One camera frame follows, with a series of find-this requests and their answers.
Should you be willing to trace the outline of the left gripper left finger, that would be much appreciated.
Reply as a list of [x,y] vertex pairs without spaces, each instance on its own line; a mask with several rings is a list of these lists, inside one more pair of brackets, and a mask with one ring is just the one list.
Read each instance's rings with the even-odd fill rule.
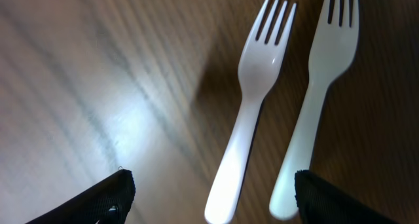
[[120,169],[28,224],[124,224],[135,193],[132,172]]

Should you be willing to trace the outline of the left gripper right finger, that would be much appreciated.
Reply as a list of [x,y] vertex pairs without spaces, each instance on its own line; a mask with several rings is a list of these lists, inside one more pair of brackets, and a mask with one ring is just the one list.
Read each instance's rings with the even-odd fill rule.
[[295,173],[295,192],[303,223],[390,224],[395,222],[309,170],[299,170]]

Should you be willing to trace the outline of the white plastic fork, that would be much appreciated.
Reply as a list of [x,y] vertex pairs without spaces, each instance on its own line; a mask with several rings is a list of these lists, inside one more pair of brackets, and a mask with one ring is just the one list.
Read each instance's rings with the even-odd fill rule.
[[240,198],[260,109],[282,66],[297,4],[279,33],[287,1],[275,0],[263,24],[269,0],[253,23],[238,64],[242,101],[227,148],[213,180],[204,210],[207,223],[230,223]]
[[280,220],[298,212],[295,173],[310,167],[327,90],[352,64],[359,37],[359,0],[324,0],[308,60],[309,83],[269,203],[270,214]]

